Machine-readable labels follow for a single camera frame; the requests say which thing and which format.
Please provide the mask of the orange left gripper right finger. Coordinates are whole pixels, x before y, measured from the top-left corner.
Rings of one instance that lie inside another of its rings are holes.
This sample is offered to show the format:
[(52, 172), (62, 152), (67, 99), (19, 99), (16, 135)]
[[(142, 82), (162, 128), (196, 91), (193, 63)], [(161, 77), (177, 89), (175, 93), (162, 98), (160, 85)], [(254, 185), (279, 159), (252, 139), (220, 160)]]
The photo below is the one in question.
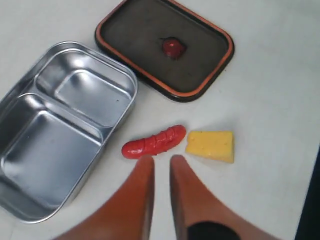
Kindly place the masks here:
[(246, 221), (222, 204), (182, 155), (169, 167), (170, 200), (178, 240), (246, 240)]

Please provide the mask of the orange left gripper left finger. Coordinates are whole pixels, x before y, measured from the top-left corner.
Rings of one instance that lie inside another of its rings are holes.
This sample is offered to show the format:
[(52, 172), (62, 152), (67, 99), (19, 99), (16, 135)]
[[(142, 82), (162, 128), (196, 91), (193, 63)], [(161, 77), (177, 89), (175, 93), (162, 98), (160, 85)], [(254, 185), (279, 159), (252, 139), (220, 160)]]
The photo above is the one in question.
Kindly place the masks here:
[(155, 163), (139, 159), (122, 186), (96, 212), (59, 240), (147, 240), (154, 209)]

